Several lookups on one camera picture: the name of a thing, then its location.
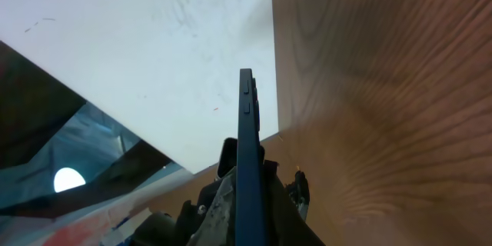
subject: wooden surface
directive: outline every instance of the wooden surface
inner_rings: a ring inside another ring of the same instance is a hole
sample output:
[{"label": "wooden surface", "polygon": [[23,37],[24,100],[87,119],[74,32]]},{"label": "wooden surface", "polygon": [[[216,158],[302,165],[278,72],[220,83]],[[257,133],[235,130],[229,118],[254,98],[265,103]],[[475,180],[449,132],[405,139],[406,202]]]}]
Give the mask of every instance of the wooden surface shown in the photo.
[{"label": "wooden surface", "polygon": [[306,171],[325,243],[491,245],[491,0],[273,6],[270,152]]}]

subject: wood grain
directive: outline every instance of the wood grain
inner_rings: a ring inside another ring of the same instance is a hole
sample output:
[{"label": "wood grain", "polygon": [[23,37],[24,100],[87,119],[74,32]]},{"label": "wood grain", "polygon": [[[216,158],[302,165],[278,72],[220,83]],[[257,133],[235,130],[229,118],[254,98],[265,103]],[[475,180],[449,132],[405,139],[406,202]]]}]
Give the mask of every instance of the wood grain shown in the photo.
[{"label": "wood grain", "polygon": [[273,6],[282,148],[329,221],[318,235],[492,244],[492,0]]}]

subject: white board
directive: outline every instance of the white board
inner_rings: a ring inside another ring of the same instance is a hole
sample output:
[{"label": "white board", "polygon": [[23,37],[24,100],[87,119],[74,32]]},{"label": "white board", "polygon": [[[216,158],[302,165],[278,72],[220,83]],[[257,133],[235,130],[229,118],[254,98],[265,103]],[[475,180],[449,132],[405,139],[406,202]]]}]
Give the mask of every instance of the white board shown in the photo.
[{"label": "white board", "polygon": [[252,68],[278,132],[271,0],[0,0],[0,39],[192,173],[237,136]]}]

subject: light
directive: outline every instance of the light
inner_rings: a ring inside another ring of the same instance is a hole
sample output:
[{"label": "light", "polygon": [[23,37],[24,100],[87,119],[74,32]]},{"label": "light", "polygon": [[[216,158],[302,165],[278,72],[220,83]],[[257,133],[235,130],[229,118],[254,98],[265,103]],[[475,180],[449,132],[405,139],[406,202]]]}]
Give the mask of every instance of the light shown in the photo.
[{"label": "light", "polygon": [[55,186],[55,192],[62,192],[70,188],[85,185],[85,180],[76,170],[62,168],[56,172],[53,185]]}]

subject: round white light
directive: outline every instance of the round white light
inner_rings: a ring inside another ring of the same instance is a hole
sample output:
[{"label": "round white light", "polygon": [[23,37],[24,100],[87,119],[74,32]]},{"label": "round white light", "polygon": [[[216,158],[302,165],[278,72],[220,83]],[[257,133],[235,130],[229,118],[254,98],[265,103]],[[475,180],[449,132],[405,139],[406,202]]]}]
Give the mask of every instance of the round white light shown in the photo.
[{"label": "round white light", "polygon": [[61,192],[85,185],[85,180],[76,170],[72,168],[62,168],[56,172],[53,185],[55,186],[56,192]]}]

